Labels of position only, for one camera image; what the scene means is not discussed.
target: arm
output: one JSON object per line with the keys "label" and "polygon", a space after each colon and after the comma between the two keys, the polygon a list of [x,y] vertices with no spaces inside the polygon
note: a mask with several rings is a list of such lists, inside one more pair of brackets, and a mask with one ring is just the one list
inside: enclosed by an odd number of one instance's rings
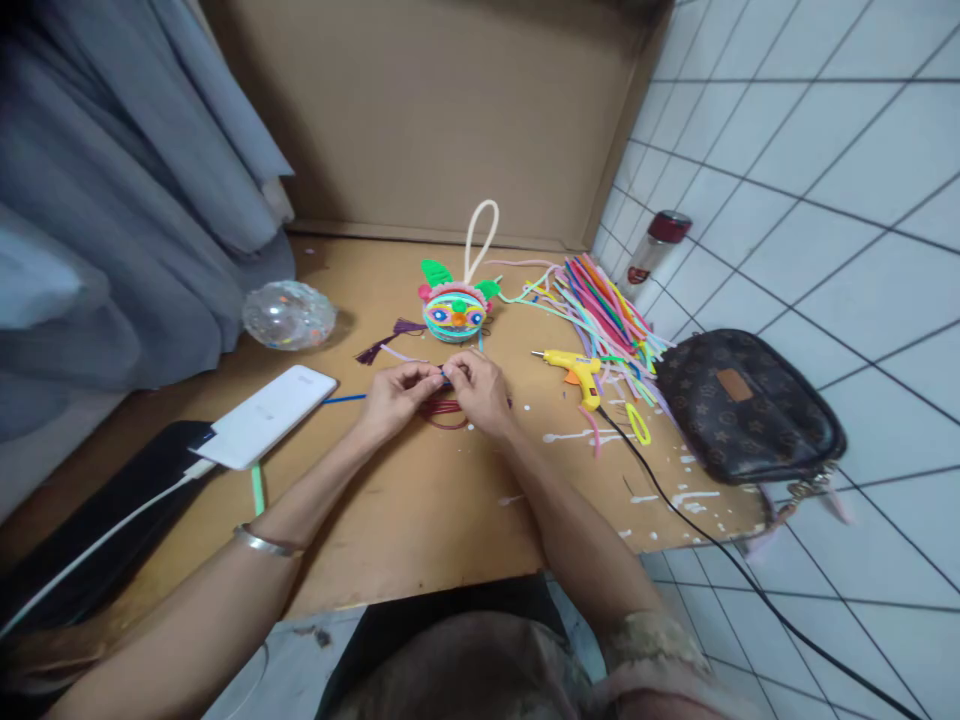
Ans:
{"label": "arm", "polygon": [[[357,424],[251,524],[251,532],[276,543],[309,545],[350,479],[442,383],[439,369],[425,363],[378,373]],[[299,565],[231,540],[48,717],[199,717],[270,632]]]}
{"label": "arm", "polygon": [[633,612],[661,610],[626,543],[517,426],[500,368],[467,351],[443,369],[470,421],[506,456],[540,529],[547,564],[594,632],[601,635]]}

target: glass ball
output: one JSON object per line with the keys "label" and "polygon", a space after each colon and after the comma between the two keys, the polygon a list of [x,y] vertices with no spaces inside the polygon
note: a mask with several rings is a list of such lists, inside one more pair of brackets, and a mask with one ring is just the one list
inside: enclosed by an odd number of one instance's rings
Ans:
{"label": "glass ball", "polygon": [[242,317],[247,332],[267,347],[302,350],[329,337],[337,309],[309,285],[280,280],[247,295]]}

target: pipe cleaner craft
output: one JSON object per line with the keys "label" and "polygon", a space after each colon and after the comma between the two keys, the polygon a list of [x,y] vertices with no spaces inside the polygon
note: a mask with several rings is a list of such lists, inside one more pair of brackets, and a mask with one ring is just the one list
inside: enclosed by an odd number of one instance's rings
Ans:
{"label": "pipe cleaner craft", "polygon": [[[471,265],[470,245],[473,242],[473,230],[480,213],[488,206],[493,208],[493,223],[480,254]],[[470,281],[490,247],[499,222],[500,208],[493,200],[484,200],[473,211],[464,250],[463,282],[455,282],[450,271],[436,260],[424,260],[420,264],[427,278],[419,291],[420,299],[423,300],[423,319],[435,338],[449,343],[468,340],[480,330],[487,313],[493,309],[490,299],[500,293],[500,286],[493,280],[484,280],[475,286],[471,285]]]}

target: craft ears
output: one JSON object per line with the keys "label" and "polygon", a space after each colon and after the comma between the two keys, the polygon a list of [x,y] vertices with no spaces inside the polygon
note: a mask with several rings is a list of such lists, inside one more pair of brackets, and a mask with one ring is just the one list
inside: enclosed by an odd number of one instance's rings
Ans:
{"label": "craft ears", "polygon": [[450,274],[450,271],[436,260],[424,260],[420,263],[420,269],[423,270],[423,274],[427,278],[427,282],[430,283],[430,287],[453,282],[453,276]]}
{"label": "craft ears", "polygon": [[483,293],[483,296],[489,300],[492,297],[496,297],[500,293],[500,286],[497,285],[493,280],[484,280],[482,283],[477,283],[474,285],[477,290]]}

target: brown handbag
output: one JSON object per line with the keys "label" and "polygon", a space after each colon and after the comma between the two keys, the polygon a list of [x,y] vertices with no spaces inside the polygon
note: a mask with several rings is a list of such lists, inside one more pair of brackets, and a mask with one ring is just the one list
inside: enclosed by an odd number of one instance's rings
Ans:
{"label": "brown handbag", "polygon": [[694,335],[667,350],[656,371],[688,446],[715,480],[796,480],[794,504],[828,486],[847,449],[843,427],[806,378],[756,335]]}

